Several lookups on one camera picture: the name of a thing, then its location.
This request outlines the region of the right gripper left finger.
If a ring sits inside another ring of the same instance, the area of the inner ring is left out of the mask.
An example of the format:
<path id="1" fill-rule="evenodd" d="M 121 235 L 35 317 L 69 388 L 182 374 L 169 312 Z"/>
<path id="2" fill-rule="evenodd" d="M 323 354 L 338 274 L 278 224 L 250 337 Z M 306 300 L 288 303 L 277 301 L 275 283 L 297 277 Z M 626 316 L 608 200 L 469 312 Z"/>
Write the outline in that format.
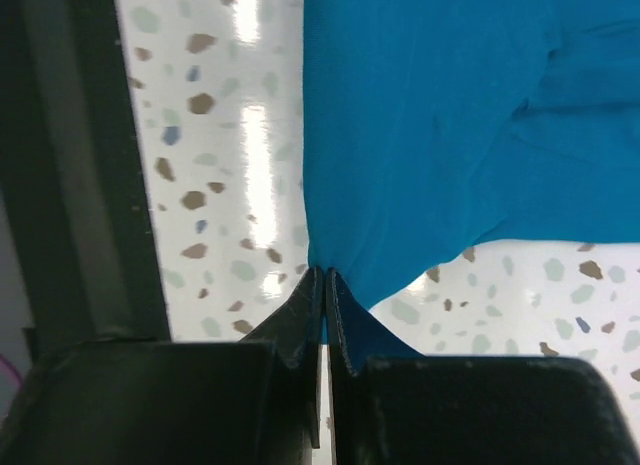
<path id="1" fill-rule="evenodd" d="M 237 342 L 85 342 L 45 355 L 1 427 L 5 464 L 308 464 L 320 445 L 323 274 Z"/>

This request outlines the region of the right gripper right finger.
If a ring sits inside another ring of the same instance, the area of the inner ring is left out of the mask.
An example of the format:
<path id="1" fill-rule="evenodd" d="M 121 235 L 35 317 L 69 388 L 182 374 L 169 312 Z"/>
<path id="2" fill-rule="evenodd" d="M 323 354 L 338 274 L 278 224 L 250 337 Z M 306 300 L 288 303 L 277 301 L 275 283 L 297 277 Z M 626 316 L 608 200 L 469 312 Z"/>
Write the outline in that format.
<path id="1" fill-rule="evenodd" d="M 573 358 L 424 355 L 324 285 L 338 464 L 635 464 L 599 372 Z"/>

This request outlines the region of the blue polo t shirt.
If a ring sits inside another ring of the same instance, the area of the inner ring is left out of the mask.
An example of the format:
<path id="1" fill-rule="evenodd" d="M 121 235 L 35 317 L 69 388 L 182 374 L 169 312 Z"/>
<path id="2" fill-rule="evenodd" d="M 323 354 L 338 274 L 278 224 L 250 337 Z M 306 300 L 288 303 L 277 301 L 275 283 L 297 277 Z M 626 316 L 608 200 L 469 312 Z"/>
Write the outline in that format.
<path id="1" fill-rule="evenodd" d="M 309 262 L 370 308 L 500 239 L 639 239 L 639 0 L 304 0 Z"/>

